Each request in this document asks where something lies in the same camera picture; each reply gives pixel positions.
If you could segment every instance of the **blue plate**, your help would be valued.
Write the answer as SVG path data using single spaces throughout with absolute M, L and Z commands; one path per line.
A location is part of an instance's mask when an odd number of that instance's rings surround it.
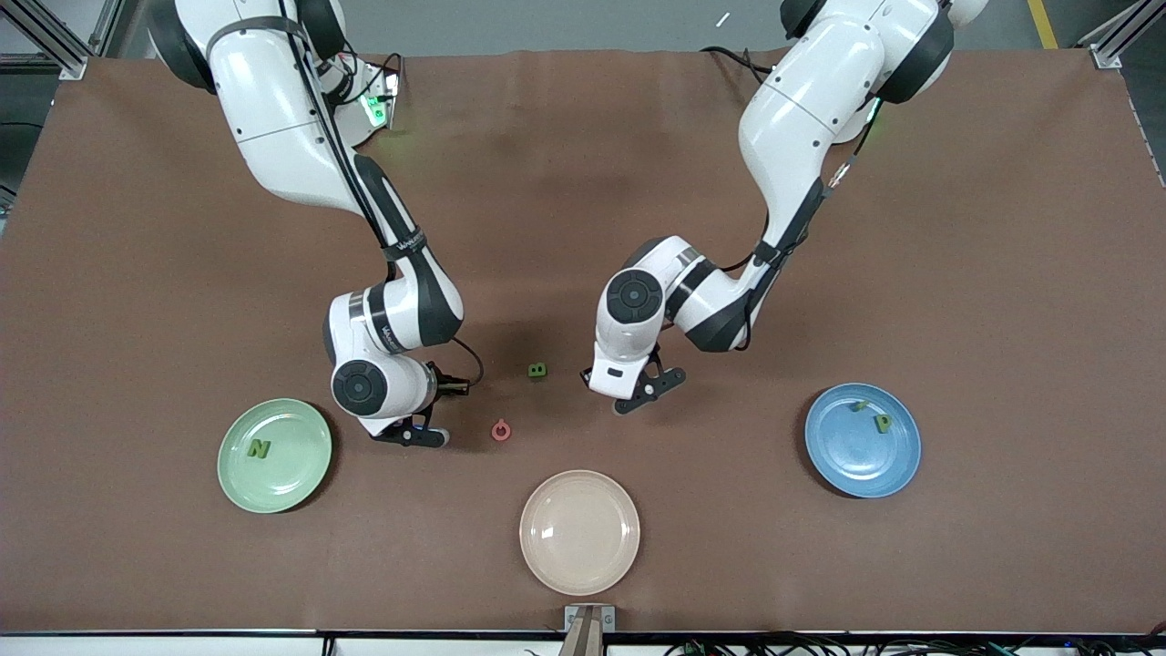
M 863 402 L 866 407 L 856 410 Z M 885 433 L 878 430 L 879 415 L 891 418 Z M 919 426 L 907 408 L 864 383 L 830 388 L 817 397 L 806 419 L 806 450 L 831 486 L 863 499 L 901 491 L 922 458 Z

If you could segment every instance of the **plate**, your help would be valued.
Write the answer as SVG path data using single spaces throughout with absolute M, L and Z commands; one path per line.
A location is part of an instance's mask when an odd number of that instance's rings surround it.
M 315 408 L 264 402 L 234 421 L 219 447 L 219 486 L 252 513 L 294 508 L 316 489 L 332 460 L 332 436 Z
M 640 550 L 640 516 L 616 481 L 576 470 L 539 486 L 519 523 L 522 557 L 555 592 L 585 597 L 624 578 Z
M 891 419 L 885 433 L 878 429 L 880 415 Z M 838 386 L 817 397 L 806 419 L 806 450 L 827 482 L 863 499 L 901 491 L 922 458 L 919 428 L 907 408 L 865 383 Z

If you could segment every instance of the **gray floor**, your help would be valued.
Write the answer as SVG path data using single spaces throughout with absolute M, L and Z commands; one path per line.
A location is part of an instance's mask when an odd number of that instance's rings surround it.
M 1046 0 L 1061 47 L 1131 0 Z M 724 45 L 764 50 L 786 43 L 772 0 L 340 0 L 349 36 L 359 51 L 406 56 L 491 55 L 512 50 L 697 50 Z M 721 17 L 729 13 L 722 27 Z M 1040 48 L 1026 0 L 992 0 L 968 29 L 962 49 Z M 147 56 L 146 30 L 135 20 L 117 49 Z M 1123 73 L 1154 149 L 1166 154 L 1166 21 L 1125 55 Z M 49 75 L 0 75 L 0 120 L 43 121 L 57 86 Z M 0 127 L 0 183 L 19 189 L 37 134 Z

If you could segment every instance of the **pink ring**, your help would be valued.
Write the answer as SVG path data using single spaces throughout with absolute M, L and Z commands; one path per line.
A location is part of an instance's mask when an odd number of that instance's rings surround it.
M 498 423 L 494 424 L 493 429 L 490 429 L 490 437 L 499 443 L 504 443 L 510 439 L 510 424 L 507 424 L 505 419 L 499 419 Z

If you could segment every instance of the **metal frame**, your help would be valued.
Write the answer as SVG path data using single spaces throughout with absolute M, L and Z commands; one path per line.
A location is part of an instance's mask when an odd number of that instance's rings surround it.
M 580 604 L 563 609 L 568 629 L 559 656 L 599 656 L 604 654 L 603 634 L 606 633 L 604 616 L 616 629 L 616 608 L 600 604 Z
M 1137 41 L 1166 12 L 1166 0 L 1138 0 L 1097 29 L 1082 36 L 1079 47 L 1088 45 L 1098 69 L 1119 69 L 1119 55 Z
M 0 13 L 61 66 L 61 79 L 85 76 L 89 57 L 96 52 L 40 0 L 0 0 Z
M 93 34 L 89 35 L 89 47 L 98 55 L 110 54 L 110 44 L 113 41 L 113 33 L 118 23 L 121 22 L 125 0 L 105 0 L 101 5 L 101 13 L 97 16 L 97 24 L 93 26 Z
M 599 621 L 603 623 L 603 633 L 616 632 L 616 607 L 610 604 L 571 604 L 563 607 L 563 630 L 571 630 L 575 616 L 586 611 L 589 607 L 598 609 Z

